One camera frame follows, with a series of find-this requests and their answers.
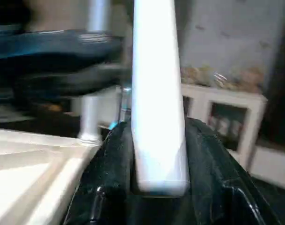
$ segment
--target blurry object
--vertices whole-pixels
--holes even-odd
[[[231,127],[227,135],[227,149],[237,150],[241,132],[242,124],[236,120],[231,121]]]
[[[223,143],[227,142],[227,135],[230,128],[230,120],[228,118],[221,118],[218,124],[219,138]]]
[[[264,81],[264,74],[258,67],[251,67],[241,74],[239,88],[250,93],[261,93],[260,84]]]
[[[215,72],[214,73],[214,83],[218,88],[226,90],[238,90],[238,85],[234,82],[229,81],[225,76]]]
[[[212,131],[215,131],[215,130],[216,130],[216,128],[217,128],[217,123],[218,123],[217,118],[211,115],[211,116],[209,117],[208,126],[209,126],[209,128],[211,128]]]
[[[0,0],[0,36],[23,33],[31,15],[23,0]]]
[[[200,86],[210,86],[209,66],[197,67],[182,67],[181,79],[182,83],[196,84]]]
[[[182,67],[181,69],[182,83],[196,84],[199,70],[194,67]]]

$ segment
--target silver pole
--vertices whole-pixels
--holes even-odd
[[[174,0],[135,0],[132,136],[138,187],[182,195],[188,185]]]
[[[108,30],[110,18],[110,0],[90,0],[87,30]],[[99,97],[94,94],[81,98],[81,125],[79,138],[85,143],[95,143],[101,140],[98,129]]]

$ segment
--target white wall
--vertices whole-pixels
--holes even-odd
[[[208,64],[229,75],[232,67],[262,65],[270,72],[285,22],[285,0],[187,1],[182,7],[189,8],[188,22],[179,21],[182,66]]]

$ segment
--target black glossy surface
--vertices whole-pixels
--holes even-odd
[[[285,214],[272,210],[204,123],[186,120],[191,186],[181,198],[149,198],[131,192],[130,143],[130,124],[121,123],[109,134],[82,176],[66,224],[285,224],[279,219]],[[103,190],[101,199],[98,188]]]

